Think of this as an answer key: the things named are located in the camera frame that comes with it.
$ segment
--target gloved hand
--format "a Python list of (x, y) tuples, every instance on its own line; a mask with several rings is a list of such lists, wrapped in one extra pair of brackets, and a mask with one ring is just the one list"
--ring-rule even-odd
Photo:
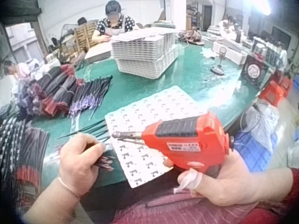
[(80, 197), (93, 186), (99, 168), (94, 163), (101, 157), (105, 145), (88, 134), (76, 134), (61, 149), (60, 182)]
[[(164, 165), (173, 166), (170, 160), (166, 160)], [(183, 172), (178, 177), (181, 183), (189, 171)], [(191, 190), (192, 196), (206, 197), (213, 204), (219, 206), (229, 206), (233, 204), (251, 203), (255, 187), (253, 175), (237, 151), (230, 152), (226, 160), (221, 164), (221, 169), (216, 179), (205, 174), (196, 189)]]

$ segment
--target white plastic bag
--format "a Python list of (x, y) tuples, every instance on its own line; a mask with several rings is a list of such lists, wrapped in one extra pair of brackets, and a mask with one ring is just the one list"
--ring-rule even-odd
[(243, 131), (248, 132), (250, 130), (252, 137), (273, 153), (271, 135), (278, 123), (279, 111), (265, 100), (259, 99), (256, 106), (259, 111), (254, 107), (250, 107), (246, 111), (247, 127)]

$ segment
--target green tabletop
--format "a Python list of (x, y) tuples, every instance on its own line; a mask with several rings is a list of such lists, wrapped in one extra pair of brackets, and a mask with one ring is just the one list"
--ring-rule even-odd
[[(85, 111), (80, 115), (79, 128), (90, 125), (112, 111), (132, 102), (148, 97), (154, 93), (179, 86), (204, 109), (214, 112), (222, 124), (227, 126), (236, 119), (242, 111), (255, 99), (258, 90), (240, 78), (242, 66), (230, 60), (222, 62), (225, 76), (216, 76), (210, 69), (219, 63), (219, 59), (207, 59), (201, 52), (202, 47), (178, 44), (177, 60), (157, 80), (151, 80), (130, 74), (121, 73), (115, 60), (108, 59), (91, 64), (76, 73), (77, 77), (94, 79), (113, 75), (112, 85), (104, 98), (102, 106), (96, 111), (91, 120), (91, 112)], [(41, 127), (50, 133), (46, 156), (55, 151), (55, 147), (64, 144), (68, 139), (57, 140), (57, 137), (68, 134), (71, 130), (70, 118), (35, 119), (34, 126)], [(58, 174), (58, 165), (44, 166), (43, 186), (46, 187)], [(97, 186), (124, 181), (125, 177), (117, 164), (114, 172), (100, 172)]]

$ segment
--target label on glue gun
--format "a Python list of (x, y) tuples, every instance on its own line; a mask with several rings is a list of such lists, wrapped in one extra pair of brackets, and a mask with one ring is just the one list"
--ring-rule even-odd
[(167, 142), (167, 146), (171, 151), (179, 151), (179, 152), (200, 152), (201, 151), (198, 142), (190, 142), (190, 143)]

